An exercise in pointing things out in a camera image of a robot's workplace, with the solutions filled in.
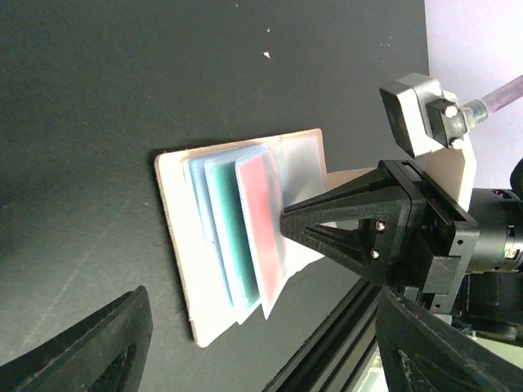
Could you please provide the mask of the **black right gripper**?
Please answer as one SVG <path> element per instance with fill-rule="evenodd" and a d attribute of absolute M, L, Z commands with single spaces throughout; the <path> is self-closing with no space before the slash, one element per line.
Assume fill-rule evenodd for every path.
<path fill-rule="evenodd" d="M 479 239 L 476 220 L 412 161 L 284 209 L 281 233 L 433 314 L 451 314 Z"/>

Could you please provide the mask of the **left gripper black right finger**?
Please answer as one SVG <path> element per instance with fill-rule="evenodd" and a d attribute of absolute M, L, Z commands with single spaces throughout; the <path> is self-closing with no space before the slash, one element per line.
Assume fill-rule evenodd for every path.
<path fill-rule="evenodd" d="M 522 390 L 519 367 L 388 288 L 376 337 L 390 391 Z"/>

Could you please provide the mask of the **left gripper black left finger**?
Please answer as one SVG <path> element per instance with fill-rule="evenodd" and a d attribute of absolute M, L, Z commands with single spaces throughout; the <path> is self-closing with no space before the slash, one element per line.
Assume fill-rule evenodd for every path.
<path fill-rule="evenodd" d="M 2 391 L 137 391 L 153 332 L 145 287 L 1 366 Z"/>

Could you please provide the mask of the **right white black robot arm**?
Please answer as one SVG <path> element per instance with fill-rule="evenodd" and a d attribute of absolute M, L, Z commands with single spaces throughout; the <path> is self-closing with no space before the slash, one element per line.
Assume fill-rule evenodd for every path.
<path fill-rule="evenodd" d="M 472 191 L 460 207 L 411 161 L 284 209 L 284 237 L 389 287 L 462 332 L 522 342 L 522 199 Z"/>

